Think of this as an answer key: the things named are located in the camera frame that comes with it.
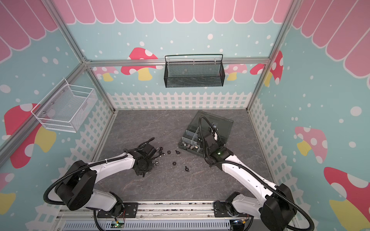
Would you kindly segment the green compartment organizer box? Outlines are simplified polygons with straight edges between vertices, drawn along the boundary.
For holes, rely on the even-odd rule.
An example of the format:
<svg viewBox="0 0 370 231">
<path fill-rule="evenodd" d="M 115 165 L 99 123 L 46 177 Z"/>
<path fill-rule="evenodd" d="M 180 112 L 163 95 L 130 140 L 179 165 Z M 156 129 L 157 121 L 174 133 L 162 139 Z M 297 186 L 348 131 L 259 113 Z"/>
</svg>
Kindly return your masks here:
<svg viewBox="0 0 370 231">
<path fill-rule="evenodd" d="M 204 157 L 204 151 L 200 141 L 203 131 L 209 131 L 213 134 L 217 133 L 226 144 L 232 126 L 233 120 L 231 119 L 199 110 L 183 133 L 183 136 L 180 138 L 178 147 L 191 154 Z M 187 144 L 198 146 L 198 150 L 186 150 Z"/>
</svg>

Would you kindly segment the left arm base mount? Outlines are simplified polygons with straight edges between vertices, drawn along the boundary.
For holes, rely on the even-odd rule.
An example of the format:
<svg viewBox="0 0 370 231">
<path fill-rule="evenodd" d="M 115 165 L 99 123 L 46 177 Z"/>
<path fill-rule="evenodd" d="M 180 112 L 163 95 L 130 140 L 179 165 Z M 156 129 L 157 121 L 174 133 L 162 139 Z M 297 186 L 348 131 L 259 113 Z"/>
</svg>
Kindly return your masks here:
<svg viewBox="0 0 370 231">
<path fill-rule="evenodd" d="M 138 203 L 123 202 L 114 206 L 110 211 L 100 210 L 98 218 L 136 218 Z"/>
</svg>

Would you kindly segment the aluminium rail frame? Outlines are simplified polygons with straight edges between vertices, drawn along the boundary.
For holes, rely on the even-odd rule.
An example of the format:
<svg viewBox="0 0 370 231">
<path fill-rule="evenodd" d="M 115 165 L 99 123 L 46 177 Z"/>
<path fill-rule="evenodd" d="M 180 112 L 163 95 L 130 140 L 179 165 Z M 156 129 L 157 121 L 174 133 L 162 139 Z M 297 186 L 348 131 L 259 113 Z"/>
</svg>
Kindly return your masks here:
<svg viewBox="0 0 370 231">
<path fill-rule="evenodd" d="M 53 231 L 266 231 L 255 217 L 216 218 L 215 201 L 141 201 L 136 218 L 98 218 L 92 211 L 62 210 Z"/>
</svg>

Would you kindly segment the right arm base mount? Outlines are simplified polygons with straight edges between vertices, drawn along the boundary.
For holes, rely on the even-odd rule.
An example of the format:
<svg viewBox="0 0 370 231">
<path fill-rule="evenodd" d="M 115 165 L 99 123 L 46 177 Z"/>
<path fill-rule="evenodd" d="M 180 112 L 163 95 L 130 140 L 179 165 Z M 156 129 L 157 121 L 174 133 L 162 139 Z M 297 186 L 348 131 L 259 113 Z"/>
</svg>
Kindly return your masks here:
<svg viewBox="0 0 370 231">
<path fill-rule="evenodd" d="M 247 218 L 249 214 L 237 212 L 230 203 L 225 201 L 215 201 L 213 203 L 214 216 L 216 218 Z"/>
</svg>

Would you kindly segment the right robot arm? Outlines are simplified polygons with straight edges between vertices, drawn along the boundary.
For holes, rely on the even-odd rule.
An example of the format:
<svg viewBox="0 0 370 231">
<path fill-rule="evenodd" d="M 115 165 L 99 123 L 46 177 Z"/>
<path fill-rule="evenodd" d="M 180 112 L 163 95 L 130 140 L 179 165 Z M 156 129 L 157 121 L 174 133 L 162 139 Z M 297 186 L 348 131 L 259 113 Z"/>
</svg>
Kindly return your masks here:
<svg viewBox="0 0 370 231">
<path fill-rule="evenodd" d="M 247 167 L 233 152 L 221 145 L 217 129 L 205 116 L 198 119 L 198 131 L 206 163 L 235 178 L 257 200 L 253 203 L 244 195 L 235 194 L 230 197 L 232 211 L 259 217 L 270 231 L 298 230 L 290 222 L 300 213 L 308 221 L 306 230 L 315 229 L 311 217 L 294 202 L 289 187 L 283 183 L 276 185 Z"/>
</svg>

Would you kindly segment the silver wing nut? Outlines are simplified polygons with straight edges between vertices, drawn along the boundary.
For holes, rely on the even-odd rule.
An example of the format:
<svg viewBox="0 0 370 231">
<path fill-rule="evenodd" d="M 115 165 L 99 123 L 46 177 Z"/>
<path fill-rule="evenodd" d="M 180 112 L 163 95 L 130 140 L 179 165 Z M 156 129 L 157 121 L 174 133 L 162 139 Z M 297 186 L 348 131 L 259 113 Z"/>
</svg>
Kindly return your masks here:
<svg viewBox="0 0 370 231">
<path fill-rule="evenodd" d="M 186 150 L 198 150 L 198 146 L 192 145 L 192 144 L 187 144 L 186 145 Z"/>
</svg>

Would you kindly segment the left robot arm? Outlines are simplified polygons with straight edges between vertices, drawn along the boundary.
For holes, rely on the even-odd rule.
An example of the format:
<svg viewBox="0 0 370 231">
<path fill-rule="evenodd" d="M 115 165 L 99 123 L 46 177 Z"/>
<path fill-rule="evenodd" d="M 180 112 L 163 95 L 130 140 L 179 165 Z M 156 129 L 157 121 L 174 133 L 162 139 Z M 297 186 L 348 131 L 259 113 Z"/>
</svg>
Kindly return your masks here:
<svg viewBox="0 0 370 231">
<path fill-rule="evenodd" d="M 110 216 L 120 216 L 125 212 L 123 201 L 113 192 L 103 192 L 95 188 L 99 181 L 116 173 L 133 170 L 144 177 L 153 167 L 156 148 L 150 138 L 137 148 L 125 149 L 121 155 L 97 162 L 76 161 L 64 176 L 52 183 L 44 192 L 43 200 L 50 205 L 67 206 L 75 211 L 81 208 L 102 210 Z"/>
</svg>

